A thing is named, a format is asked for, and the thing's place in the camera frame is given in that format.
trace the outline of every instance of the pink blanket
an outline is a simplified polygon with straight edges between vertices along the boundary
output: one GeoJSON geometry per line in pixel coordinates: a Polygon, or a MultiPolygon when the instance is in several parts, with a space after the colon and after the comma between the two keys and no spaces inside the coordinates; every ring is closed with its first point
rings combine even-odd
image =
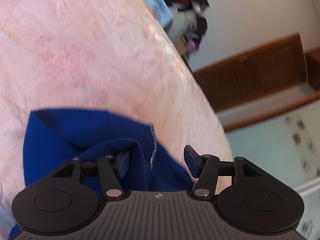
{"type": "Polygon", "coordinates": [[[182,165],[186,144],[231,160],[213,110],[141,0],[0,0],[0,239],[15,224],[11,203],[25,186],[29,112],[46,107],[107,109],[152,123],[182,165]]]}

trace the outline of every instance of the wooden cabinet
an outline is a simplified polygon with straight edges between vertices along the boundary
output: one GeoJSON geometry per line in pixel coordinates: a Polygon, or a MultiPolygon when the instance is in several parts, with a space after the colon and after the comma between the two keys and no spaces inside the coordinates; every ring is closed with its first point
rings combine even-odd
{"type": "Polygon", "coordinates": [[[194,76],[215,111],[307,80],[299,35],[201,69],[194,76]]]}

